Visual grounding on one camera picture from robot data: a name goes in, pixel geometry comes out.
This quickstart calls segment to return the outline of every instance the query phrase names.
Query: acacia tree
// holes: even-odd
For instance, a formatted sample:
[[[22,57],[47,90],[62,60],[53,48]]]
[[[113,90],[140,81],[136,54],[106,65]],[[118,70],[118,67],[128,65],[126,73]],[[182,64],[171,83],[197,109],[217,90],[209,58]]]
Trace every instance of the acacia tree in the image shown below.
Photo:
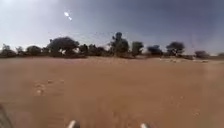
[[[50,50],[49,50],[49,48],[47,48],[47,47],[43,47],[43,48],[41,49],[41,53],[42,53],[43,56],[47,56],[47,55],[49,55]]]
[[[41,55],[41,48],[35,45],[29,46],[26,48],[26,53],[29,56],[40,56]]]
[[[86,44],[80,45],[79,46],[79,52],[81,54],[84,54],[85,56],[87,56],[88,55],[88,52],[89,52],[88,46]]]
[[[79,42],[74,41],[70,37],[59,37],[54,40],[50,40],[47,48],[50,50],[51,56],[60,57],[62,56],[62,51],[65,51],[66,56],[75,55],[74,50],[78,48]]]
[[[159,45],[149,46],[149,47],[147,47],[147,50],[148,50],[149,54],[152,56],[162,56],[163,55],[163,51],[160,49]]]
[[[97,47],[95,44],[90,44],[88,49],[90,56],[103,56],[106,52],[103,47]]]
[[[206,51],[195,51],[196,58],[199,59],[206,59],[209,57],[209,54]]]
[[[185,45],[182,42],[171,42],[166,48],[170,56],[178,57],[184,52]]]
[[[16,51],[17,51],[17,55],[20,57],[23,57],[26,55],[26,52],[23,50],[23,48],[21,46],[17,47]]]
[[[16,52],[11,50],[9,45],[3,44],[2,51],[0,52],[0,57],[3,58],[16,57]]]
[[[132,43],[132,56],[136,57],[137,55],[142,54],[142,48],[144,47],[142,42],[135,41]]]
[[[110,43],[110,51],[113,55],[122,57],[125,53],[128,53],[129,44],[126,39],[122,38],[122,33],[117,32],[115,37],[112,37],[113,41]]]

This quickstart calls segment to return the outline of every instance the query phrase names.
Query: blue sky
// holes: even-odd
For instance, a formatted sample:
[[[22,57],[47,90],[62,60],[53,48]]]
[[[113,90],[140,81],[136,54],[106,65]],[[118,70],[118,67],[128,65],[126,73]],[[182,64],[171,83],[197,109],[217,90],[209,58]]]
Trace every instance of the blue sky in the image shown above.
[[[130,43],[220,52],[223,12],[223,0],[0,0],[0,45],[45,46],[58,36],[106,45],[120,31]]]

